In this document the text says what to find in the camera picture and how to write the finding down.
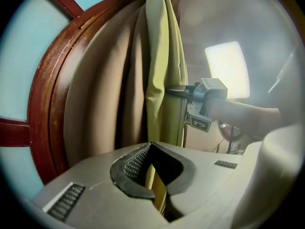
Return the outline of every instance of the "bright light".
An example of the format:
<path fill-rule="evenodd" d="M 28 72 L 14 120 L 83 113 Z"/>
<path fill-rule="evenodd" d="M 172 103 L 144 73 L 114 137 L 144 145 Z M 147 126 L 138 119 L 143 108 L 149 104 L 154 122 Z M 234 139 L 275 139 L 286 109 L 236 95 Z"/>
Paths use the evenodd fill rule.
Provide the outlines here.
<path fill-rule="evenodd" d="M 212 78 L 220 79 L 228 88 L 228 99 L 250 96 L 247 65 L 238 42 L 207 47 L 205 54 Z"/>

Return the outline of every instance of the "yellow-green curtain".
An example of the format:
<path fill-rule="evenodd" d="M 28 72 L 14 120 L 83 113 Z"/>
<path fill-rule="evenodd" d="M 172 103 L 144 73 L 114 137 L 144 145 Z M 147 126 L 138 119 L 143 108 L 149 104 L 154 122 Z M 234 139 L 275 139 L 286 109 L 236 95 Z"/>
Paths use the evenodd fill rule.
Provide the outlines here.
<path fill-rule="evenodd" d="M 148 141 L 182 146 L 185 100 L 164 95 L 170 85 L 186 85 L 182 41 L 171 0 L 146 0 L 150 46 L 150 71 L 145 94 Z M 166 190 L 153 167 L 146 186 L 156 196 L 155 206 L 164 208 Z"/>

